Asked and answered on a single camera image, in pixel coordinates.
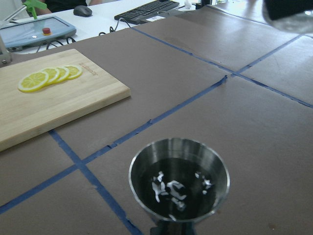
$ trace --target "black keyboard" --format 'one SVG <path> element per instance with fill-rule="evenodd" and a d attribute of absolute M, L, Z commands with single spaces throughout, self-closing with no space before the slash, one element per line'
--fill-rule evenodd
<path fill-rule="evenodd" d="M 179 5 L 175 1 L 152 1 L 135 9 L 114 16 L 115 20 L 124 18 L 128 23 L 140 24 L 142 20 L 156 16 L 158 12 L 171 10 Z"/>

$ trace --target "black mouse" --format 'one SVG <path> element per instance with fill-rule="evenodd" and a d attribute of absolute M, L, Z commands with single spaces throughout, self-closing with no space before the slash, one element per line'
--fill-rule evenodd
<path fill-rule="evenodd" d="M 80 5 L 74 8 L 73 13 L 75 16 L 88 17 L 92 15 L 92 10 L 87 6 Z"/>

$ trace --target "black shirt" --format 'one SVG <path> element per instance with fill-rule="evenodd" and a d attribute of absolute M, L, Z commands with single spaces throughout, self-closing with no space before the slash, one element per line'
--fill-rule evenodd
<path fill-rule="evenodd" d="M 45 0 L 45 3 L 51 12 L 70 10 L 79 5 L 87 6 L 85 0 Z"/>

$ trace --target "lemon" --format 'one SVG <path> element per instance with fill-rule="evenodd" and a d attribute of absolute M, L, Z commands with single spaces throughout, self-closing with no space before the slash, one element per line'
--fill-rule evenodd
<path fill-rule="evenodd" d="M 45 68 L 42 71 L 47 72 L 49 74 L 49 79 L 48 79 L 46 85 L 52 84 L 60 76 L 60 71 L 55 67 Z"/>
<path fill-rule="evenodd" d="M 79 65 L 66 65 L 65 67 L 69 69 L 69 77 L 67 78 L 68 80 L 79 77 L 83 73 L 83 68 Z"/>
<path fill-rule="evenodd" d="M 59 78 L 54 80 L 53 83 L 59 83 L 59 82 L 63 82 L 64 80 L 66 80 L 69 76 L 69 69 L 66 68 L 66 67 L 63 67 L 63 66 L 59 66 L 59 67 L 56 67 L 59 72 L 60 72 L 60 75 L 59 75 Z"/>
<path fill-rule="evenodd" d="M 49 79 L 49 74 L 44 71 L 34 72 L 24 77 L 18 84 L 22 92 L 34 92 L 43 87 Z"/>

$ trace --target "wooden cutting board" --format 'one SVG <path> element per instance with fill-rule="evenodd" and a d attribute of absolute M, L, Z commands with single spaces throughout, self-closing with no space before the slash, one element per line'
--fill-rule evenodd
<path fill-rule="evenodd" d="M 18 82 L 46 67 L 80 65 L 83 74 L 33 93 Z M 130 89 L 75 49 L 0 69 L 0 151 L 130 96 Z"/>

